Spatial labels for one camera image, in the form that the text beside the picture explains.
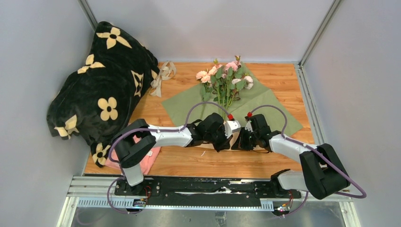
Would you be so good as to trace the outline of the green and tan wrapping paper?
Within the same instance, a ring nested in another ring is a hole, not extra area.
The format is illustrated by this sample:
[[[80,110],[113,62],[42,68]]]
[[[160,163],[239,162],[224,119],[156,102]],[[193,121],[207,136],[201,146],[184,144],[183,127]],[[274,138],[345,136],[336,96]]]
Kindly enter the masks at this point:
[[[292,136],[303,129],[302,124],[279,102],[273,91],[263,85],[261,80],[254,76],[253,72],[244,66],[244,73],[248,73],[253,79],[253,87],[251,89],[242,89],[239,92],[238,101],[233,101],[227,110],[238,120],[241,126],[245,126],[247,121],[245,116],[254,108],[260,105],[273,105],[281,109],[287,117],[287,126],[284,133]],[[197,103],[202,102],[202,90],[204,86],[201,83],[178,93],[177,95],[162,102],[164,109],[175,126],[181,126],[185,123],[188,111]],[[272,131],[282,130],[285,119],[280,111],[272,107],[262,107],[255,112],[254,115],[264,115],[267,124]]]

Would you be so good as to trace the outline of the beige ribbon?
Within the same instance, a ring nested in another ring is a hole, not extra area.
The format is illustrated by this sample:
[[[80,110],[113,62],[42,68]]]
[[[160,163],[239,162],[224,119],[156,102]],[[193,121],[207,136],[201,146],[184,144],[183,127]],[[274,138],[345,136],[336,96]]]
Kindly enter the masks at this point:
[[[164,62],[159,68],[159,73],[152,71],[153,81],[151,82],[151,90],[149,94],[151,96],[161,97],[161,86],[163,81],[172,79],[177,74],[176,66],[172,61]]]

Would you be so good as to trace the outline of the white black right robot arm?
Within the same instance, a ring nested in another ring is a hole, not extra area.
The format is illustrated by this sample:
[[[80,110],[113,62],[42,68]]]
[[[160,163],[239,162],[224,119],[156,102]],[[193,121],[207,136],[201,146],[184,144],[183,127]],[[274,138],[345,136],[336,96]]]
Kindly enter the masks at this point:
[[[240,129],[231,149],[250,151],[256,147],[284,155],[302,167],[301,171],[284,169],[271,175],[270,191],[275,197],[298,190],[321,200],[350,186],[348,175],[331,145],[295,142],[280,131],[272,131],[262,114],[247,118],[247,124]]]

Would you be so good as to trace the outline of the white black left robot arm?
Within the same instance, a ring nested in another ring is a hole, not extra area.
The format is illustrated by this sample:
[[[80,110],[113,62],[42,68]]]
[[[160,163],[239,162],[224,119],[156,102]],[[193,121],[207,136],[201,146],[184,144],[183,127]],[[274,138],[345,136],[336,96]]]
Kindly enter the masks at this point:
[[[230,148],[234,133],[240,129],[240,123],[232,116],[225,121],[217,113],[178,127],[160,127],[138,119],[112,138],[110,150],[114,150],[118,157],[127,190],[133,195],[140,195],[145,189],[140,162],[151,149],[211,144],[219,152]]]

